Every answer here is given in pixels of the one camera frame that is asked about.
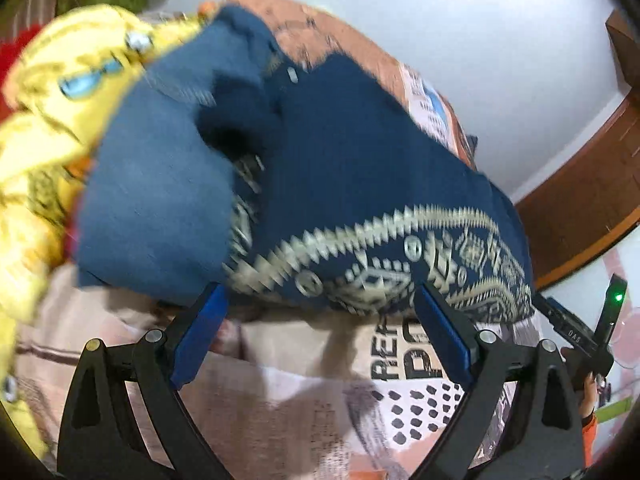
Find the orange sleeve forearm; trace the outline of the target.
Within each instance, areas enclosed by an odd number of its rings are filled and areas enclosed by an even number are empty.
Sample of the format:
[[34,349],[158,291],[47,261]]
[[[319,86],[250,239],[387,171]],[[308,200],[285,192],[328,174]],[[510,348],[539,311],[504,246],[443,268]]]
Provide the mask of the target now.
[[592,448],[597,437],[598,420],[594,412],[582,419],[582,444],[584,445],[585,466],[592,464]]

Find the right hand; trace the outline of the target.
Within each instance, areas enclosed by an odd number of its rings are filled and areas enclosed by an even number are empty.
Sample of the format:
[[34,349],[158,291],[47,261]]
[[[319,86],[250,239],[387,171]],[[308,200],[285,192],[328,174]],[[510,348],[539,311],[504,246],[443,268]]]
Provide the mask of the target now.
[[581,377],[582,385],[580,387],[574,387],[576,394],[578,395],[578,412],[582,418],[582,422],[586,424],[590,421],[593,415],[594,404],[598,400],[598,385],[596,376],[593,375],[591,370],[584,371],[582,366],[582,354],[572,348],[562,348],[561,356],[565,361],[567,370],[570,372],[570,377]]

